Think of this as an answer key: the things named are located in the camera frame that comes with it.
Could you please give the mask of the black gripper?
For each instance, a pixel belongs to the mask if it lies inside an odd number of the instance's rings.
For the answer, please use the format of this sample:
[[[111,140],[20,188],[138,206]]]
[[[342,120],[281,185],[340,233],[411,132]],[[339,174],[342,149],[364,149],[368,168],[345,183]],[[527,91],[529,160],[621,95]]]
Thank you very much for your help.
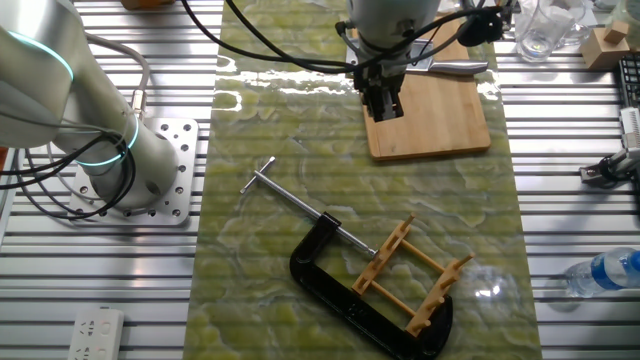
[[[355,89],[359,91],[369,116],[375,122],[384,120],[384,99],[381,95],[383,93],[390,96],[385,101],[385,119],[391,120],[403,116],[402,105],[397,99],[404,78],[404,72],[383,75],[381,67],[365,68],[354,72]]]

